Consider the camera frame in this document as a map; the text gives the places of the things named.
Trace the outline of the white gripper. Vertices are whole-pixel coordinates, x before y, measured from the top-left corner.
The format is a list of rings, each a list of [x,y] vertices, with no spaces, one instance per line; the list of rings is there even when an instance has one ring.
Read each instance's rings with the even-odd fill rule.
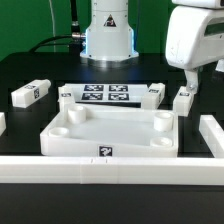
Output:
[[[171,0],[165,55],[169,65],[185,70],[186,89],[196,94],[198,69],[224,59],[224,0]]]

